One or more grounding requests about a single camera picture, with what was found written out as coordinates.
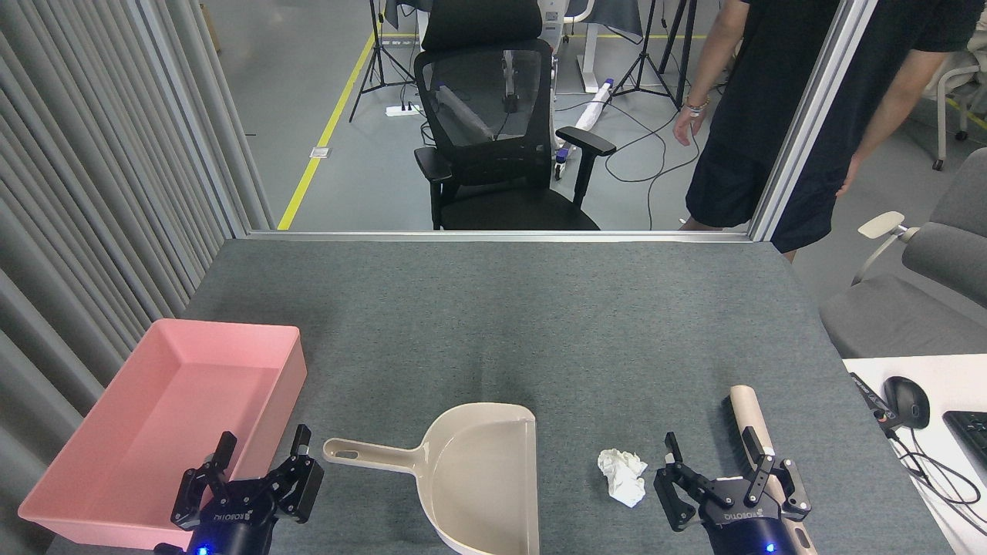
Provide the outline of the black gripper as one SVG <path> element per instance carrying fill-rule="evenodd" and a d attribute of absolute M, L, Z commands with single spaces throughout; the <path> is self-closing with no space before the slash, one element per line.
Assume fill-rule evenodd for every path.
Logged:
<path fill-rule="evenodd" d="M 214 453 L 182 475 L 170 521 L 195 530 L 190 554 L 268 554 L 278 517 L 310 519 L 324 470 L 309 454 L 311 431 L 297 425 L 289 456 L 264 479 L 226 482 L 237 438 L 223 432 Z M 212 500 L 200 511 L 206 488 Z"/>
<path fill-rule="evenodd" d="M 656 471 L 655 491 L 669 525 L 681 533 L 701 521 L 716 554 L 793 554 L 794 543 L 783 519 L 804 519 L 812 510 L 799 468 L 766 446 L 754 428 L 743 429 L 743 445 L 751 463 L 744 478 L 709 480 L 682 461 L 674 432 L 667 432 L 665 466 Z M 681 500 L 676 487 L 700 503 Z M 723 508 L 716 493 L 734 504 Z"/>

